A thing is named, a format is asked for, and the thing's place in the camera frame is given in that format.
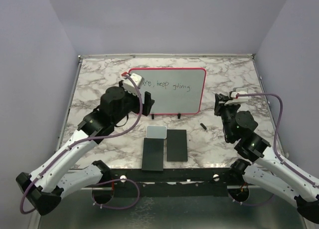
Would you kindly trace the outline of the aluminium table frame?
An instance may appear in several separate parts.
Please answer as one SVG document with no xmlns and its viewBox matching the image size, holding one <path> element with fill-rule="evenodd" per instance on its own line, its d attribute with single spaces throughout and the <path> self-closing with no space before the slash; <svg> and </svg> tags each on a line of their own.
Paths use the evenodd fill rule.
<svg viewBox="0 0 319 229">
<path fill-rule="evenodd" d="M 262 92 L 263 86 L 254 60 L 250 57 L 174 57 L 164 55 L 85 58 L 78 72 L 62 142 L 66 142 L 85 115 L 99 103 L 100 96 L 116 85 L 120 74 L 131 68 L 200 67 L 206 69 L 201 110 L 195 115 L 142 117 L 134 114 L 121 121 L 128 134 L 104 140 L 86 153 L 73 172 L 95 160 L 112 169 L 140 169 L 143 140 L 148 125 L 164 125 L 186 130 L 188 161 L 165 162 L 165 169 L 226 168 L 237 158 L 232 145 L 224 141 L 222 123 L 213 112 L 215 93 L 226 93 L 246 86 L 250 92 Z M 90 190 L 84 188 L 66 199 L 39 222 L 41 229 L 116 228 L 116 229 L 304 229 L 304 220 L 288 203 L 263 189 L 252 187 L 246 206 L 229 197 L 141 197 L 127 210 L 99 209 L 93 205 Z"/>
</svg>

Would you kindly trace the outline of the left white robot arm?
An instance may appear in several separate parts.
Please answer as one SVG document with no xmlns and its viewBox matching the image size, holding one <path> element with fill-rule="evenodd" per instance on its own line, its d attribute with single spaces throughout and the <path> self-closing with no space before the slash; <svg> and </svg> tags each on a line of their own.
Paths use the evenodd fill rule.
<svg viewBox="0 0 319 229">
<path fill-rule="evenodd" d="M 22 172 L 17 176 L 16 182 L 23 193 L 20 202 L 22 214 L 27 214 L 23 208 L 25 200 L 33 205 L 30 213 L 37 211 L 44 216 L 52 212 L 63 198 L 83 187 L 102 187 L 116 181 L 110 168 L 101 160 L 77 173 L 68 174 L 68 171 L 103 140 L 130 132 L 134 126 L 121 133 L 113 133 L 130 112 L 138 117 L 150 114 L 155 101 L 149 92 L 141 95 L 143 81 L 143 78 L 126 75 L 118 86 L 108 88 L 101 96 L 100 104 L 84 117 L 69 140 L 53 156 L 31 173 Z"/>
</svg>

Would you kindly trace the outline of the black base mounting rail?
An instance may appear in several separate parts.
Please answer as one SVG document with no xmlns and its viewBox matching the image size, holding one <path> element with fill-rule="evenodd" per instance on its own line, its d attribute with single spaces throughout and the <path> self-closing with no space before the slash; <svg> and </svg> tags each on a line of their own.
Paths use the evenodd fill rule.
<svg viewBox="0 0 319 229">
<path fill-rule="evenodd" d="M 228 196 L 227 187 L 239 188 L 243 177 L 230 168 L 164 169 L 143 172 L 141 169 L 112 169 L 114 179 L 126 176 L 136 182 L 141 197 Z"/>
</svg>

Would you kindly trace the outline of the black foam pad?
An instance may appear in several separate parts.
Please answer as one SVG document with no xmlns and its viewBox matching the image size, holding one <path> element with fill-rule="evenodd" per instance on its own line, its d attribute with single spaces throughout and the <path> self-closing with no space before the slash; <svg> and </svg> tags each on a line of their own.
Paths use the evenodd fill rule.
<svg viewBox="0 0 319 229">
<path fill-rule="evenodd" d="M 166 141 L 168 162 L 188 161 L 186 130 L 168 129 Z"/>
<path fill-rule="evenodd" d="M 164 158 L 164 139 L 144 138 L 142 171 L 162 172 Z"/>
</svg>

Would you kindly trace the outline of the left black foam pad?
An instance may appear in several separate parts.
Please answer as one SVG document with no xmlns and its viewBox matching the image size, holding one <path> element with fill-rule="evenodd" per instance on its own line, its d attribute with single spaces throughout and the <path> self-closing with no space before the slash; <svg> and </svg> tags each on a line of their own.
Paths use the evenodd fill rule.
<svg viewBox="0 0 319 229">
<path fill-rule="evenodd" d="M 162 172 L 164 158 L 164 139 L 144 138 L 142 171 Z"/>
</svg>

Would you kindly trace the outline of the pink framed whiteboard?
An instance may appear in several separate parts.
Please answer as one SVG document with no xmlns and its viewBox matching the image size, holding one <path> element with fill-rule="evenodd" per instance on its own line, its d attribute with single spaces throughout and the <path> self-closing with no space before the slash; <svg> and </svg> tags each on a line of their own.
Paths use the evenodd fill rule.
<svg viewBox="0 0 319 229">
<path fill-rule="evenodd" d="M 204 68 L 132 68 L 144 78 L 141 92 L 155 101 L 152 114 L 197 114 L 200 111 L 206 80 Z"/>
</svg>

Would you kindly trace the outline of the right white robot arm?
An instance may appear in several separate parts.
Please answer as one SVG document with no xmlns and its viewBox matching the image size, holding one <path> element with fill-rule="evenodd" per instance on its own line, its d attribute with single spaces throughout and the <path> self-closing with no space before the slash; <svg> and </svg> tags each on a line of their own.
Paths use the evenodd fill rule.
<svg viewBox="0 0 319 229">
<path fill-rule="evenodd" d="M 215 116 L 221 117 L 226 143 L 235 144 L 241 156 L 231 165 L 229 179 L 239 185 L 243 181 L 260 186 L 295 207 L 308 221 L 319 222 L 319 180 L 292 163 L 274 142 L 254 131 L 258 123 L 249 111 L 241 111 L 241 104 L 251 94 L 242 89 L 227 95 L 215 94 Z"/>
</svg>

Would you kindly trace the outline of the right black foam pad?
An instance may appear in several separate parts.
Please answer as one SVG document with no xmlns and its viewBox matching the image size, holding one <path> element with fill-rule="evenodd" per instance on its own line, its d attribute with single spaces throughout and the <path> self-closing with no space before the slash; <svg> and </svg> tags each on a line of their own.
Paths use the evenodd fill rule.
<svg viewBox="0 0 319 229">
<path fill-rule="evenodd" d="M 186 130 L 168 129 L 166 141 L 168 162 L 188 161 Z"/>
</svg>

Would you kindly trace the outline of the white grey eraser block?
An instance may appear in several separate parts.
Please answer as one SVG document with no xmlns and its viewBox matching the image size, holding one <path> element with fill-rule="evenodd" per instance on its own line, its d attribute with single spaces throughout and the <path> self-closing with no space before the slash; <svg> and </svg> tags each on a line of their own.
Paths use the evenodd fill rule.
<svg viewBox="0 0 319 229">
<path fill-rule="evenodd" d="M 148 125 L 146 128 L 146 138 L 166 139 L 167 126 Z"/>
</svg>

